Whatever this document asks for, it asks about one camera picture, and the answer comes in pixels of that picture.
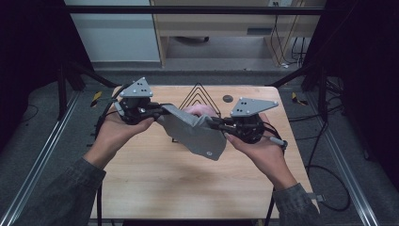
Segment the gray carpet floor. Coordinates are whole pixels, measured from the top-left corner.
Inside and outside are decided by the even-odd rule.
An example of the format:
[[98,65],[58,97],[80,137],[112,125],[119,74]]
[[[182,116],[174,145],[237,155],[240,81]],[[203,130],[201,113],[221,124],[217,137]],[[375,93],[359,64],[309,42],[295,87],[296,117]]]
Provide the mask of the gray carpet floor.
[[[269,70],[257,68],[252,64],[251,70],[249,68],[250,60],[253,57],[257,61],[259,58],[266,58],[267,54],[244,54],[243,57],[248,60],[248,64],[244,67],[236,68],[234,62],[237,56],[233,57],[233,61],[228,61],[226,55],[219,62],[225,62],[223,70],[214,70],[208,68],[204,70],[203,65],[195,63],[200,57],[204,60],[210,60],[205,56],[208,51],[206,48],[212,48],[205,45],[205,48],[200,48],[202,55],[196,52],[196,56],[184,57],[184,53],[192,53],[192,49],[188,44],[185,46],[182,40],[175,40],[172,45],[177,45],[177,49],[181,48],[178,53],[173,54],[169,52],[169,62],[174,60],[180,61],[182,64],[185,60],[187,64],[192,66],[190,70],[183,70],[178,65],[170,63],[164,70],[136,70],[136,71],[119,71],[106,72],[98,71],[99,74],[116,83],[124,84],[131,83],[132,80],[137,80],[141,76],[146,76],[149,83],[152,85],[195,85],[201,82],[202,85],[249,85],[249,86],[263,86],[270,84],[285,74],[294,70],[291,67],[289,70],[281,68],[275,69],[268,66]],[[229,46],[230,51],[235,51],[233,46]],[[89,107],[92,97],[96,91],[101,90],[103,96],[111,95],[112,89],[105,88],[98,84],[98,82],[84,76],[87,87],[84,91],[79,93],[77,106],[74,109],[72,116],[65,127],[62,136],[60,137],[53,153],[48,159],[44,171],[38,180],[35,189],[33,190],[27,204],[36,202],[40,199],[40,193],[44,188],[57,177],[66,167],[68,167],[75,159],[80,157],[87,149],[88,144],[92,143],[94,132],[94,124],[98,116],[104,110],[104,102],[99,102],[97,107]],[[292,102],[292,92],[295,92],[299,100],[306,100],[311,102],[316,97],[317,90],[302,92],[300,88],[302,78],[297,78],[287,85],[279,88],[279,94],[282,103],[287,112],[288,117],[293,120],[295,117],[309,116],[316,114],[312,105],[299,105]],[[69,96],[72,96],[72,90],[68,88]],[[40,88],[32,92],[29,97],[31,106],[25,112],[24,119],[21,122],[18,130],[15,132],[12,140],[6,149],[0,154],[0,215],[3,216],[11,205],[14,197],[17,195],[19,188],[24,182],[26,175],[34,165],[36,158],[40,154],[41,148],[45,144],[47,138],[51,134],[56,125],[56,116],[58,111],[56,83],[50,84],[46,87]],[[340,105],[339,99],[331,100],[329,107]],[[359,144],[357,135],[346,118],[343,109],[339,108],[337,111],[331,112],[328,116],[328,129],[333,134],[346,161],[353,170],[356,179],[363,190],[368,203],[374,211],[375,217],[380,225],[399,225],[399,193],[391,185],[391,182],[386,177],[382,168],[377,162],[364,159],[362,147]],[[308,163],[311,150],[315,144],[316,136],[320,132],[322,126],[317,117],[305,121],[292,121],[291,126],[297,140],[297,145],[304,164]],[[317,145],[316,152],[312,163],[323,166],[338,175],[336,163],[331,156],[331,151],[327,143],[325,134]],[[318,168],[310,169],[310,179],[313,190],[317,194],[323,194],[326,197],[326,204],[335,208],[344,207],[348,197],[345,194],[343,186],[330,173],[320,170]],[[319,204],[321,216],[327,225],[363,225],[359,217],[359,210],[350,202],[349,207],[341,212],[333,211],[323,204]]]

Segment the dark gray shirt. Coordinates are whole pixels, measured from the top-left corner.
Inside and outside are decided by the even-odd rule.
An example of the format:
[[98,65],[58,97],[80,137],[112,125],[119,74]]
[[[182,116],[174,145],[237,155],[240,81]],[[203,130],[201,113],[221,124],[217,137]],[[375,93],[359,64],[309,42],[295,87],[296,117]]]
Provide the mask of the dark gray shirt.
[[[45,189],[41,202],[27,206],[13,225],[88,225],[104,177],[104,170],[79,159]],[[280,225],[323,225],[301,184],[276,191],[273,197]]]

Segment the person's right hand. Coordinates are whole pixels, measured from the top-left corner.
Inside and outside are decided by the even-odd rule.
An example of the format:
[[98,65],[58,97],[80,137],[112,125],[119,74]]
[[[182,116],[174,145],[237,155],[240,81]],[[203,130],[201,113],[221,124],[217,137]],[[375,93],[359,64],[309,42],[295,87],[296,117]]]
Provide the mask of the person's right hand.
[[[264,113],[259,114],[259,116],[264,122],[270,123]],[[246,154],[273,183],[276,190],[283,190],[296,185],[297,181],[287,167],[281,147],[267,138],[273,136],[270,132],[265,131],[263,135],[265,137],[262,137],[257,143],[247,144],[238,137],[225,134],[232,146]]]

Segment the gray cloth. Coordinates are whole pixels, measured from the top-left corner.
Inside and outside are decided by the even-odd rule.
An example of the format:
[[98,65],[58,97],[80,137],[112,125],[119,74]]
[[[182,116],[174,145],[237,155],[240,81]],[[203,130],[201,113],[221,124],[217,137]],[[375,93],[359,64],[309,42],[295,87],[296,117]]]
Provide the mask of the gray cloth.
[[[13,226],[87,226],[104,176],[105,171],[80,158],[46,187],[40,202],[25,208]],[[301,184],[276,191],[273,197],[280,211],[280,226],[323,225]]]
[[191,153],[199,154],[212,160],[218,160],[226,148],[226,138],[211,129],[207,123],[211,117],[200,117],[186,113],[175,105],[163,105],[170,115],[163,115],[157,122],[164,126],[170,137],[177,139]]

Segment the gray sleeve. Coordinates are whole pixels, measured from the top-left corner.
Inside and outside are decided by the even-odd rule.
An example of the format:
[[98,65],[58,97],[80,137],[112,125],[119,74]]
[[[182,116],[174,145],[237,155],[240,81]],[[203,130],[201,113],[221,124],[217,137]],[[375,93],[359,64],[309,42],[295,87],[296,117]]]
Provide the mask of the gray sleeve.
[[279,224],[324,225],[319,212],[301,184],[273,192],[279,210]]
[[13,225],[88,225],[105,171],[80,158],[59,175],[41,200],[27,206]]

